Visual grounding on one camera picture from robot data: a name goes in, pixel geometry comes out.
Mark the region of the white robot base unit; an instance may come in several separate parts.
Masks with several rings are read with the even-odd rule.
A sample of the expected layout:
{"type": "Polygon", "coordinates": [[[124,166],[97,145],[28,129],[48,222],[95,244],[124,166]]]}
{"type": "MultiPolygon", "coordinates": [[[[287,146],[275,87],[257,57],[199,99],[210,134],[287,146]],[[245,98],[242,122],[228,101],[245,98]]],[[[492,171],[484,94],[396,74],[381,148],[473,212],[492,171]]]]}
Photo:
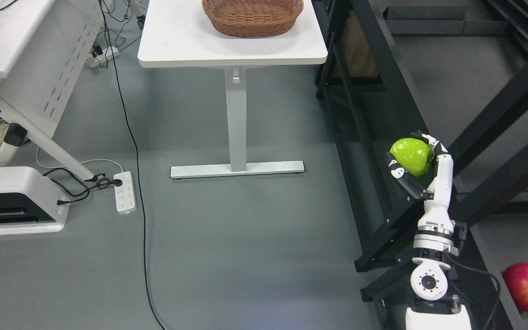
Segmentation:
{"type": "Polygon", "coordinates": [[[31,167],[0,167],[0,235],[59,232],[69,205],[50,178],[31,167]]]}

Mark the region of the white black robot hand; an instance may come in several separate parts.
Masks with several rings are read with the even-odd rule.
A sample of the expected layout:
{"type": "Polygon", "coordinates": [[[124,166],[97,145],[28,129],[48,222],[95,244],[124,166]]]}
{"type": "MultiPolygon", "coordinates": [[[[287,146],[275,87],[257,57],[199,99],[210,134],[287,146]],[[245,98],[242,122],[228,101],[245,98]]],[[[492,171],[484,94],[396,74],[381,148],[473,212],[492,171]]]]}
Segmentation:
{"type": "Polygon", "coordinates": [[[448,208],[452,195],[453,158],[448,149],[436,137],[422,131],[413,132],[411,138],[423,140],[434,151],[434,159],[428,173],[421,178],[411,175],[388,151],[388,170],[392,178],[413,200],[423,201],[424,214],[419,227],[436,227],[451,231],[452,220],[448,208]]]}

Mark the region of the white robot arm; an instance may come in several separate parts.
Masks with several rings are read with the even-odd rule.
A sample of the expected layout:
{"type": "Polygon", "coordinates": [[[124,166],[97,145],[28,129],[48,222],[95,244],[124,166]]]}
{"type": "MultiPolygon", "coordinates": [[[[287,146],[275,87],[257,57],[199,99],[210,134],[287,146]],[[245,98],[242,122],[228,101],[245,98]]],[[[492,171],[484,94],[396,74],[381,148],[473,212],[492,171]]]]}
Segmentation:
{"type": "Polygon", "coordinates": [[[449,271],[467,239],[467,225],[453,223],[453,231],[422,225],[413,239],[409,276],[411,294],[405,311],[407,330],[471,330],[467,306],[459,290],[449,288],[449,271]]]}

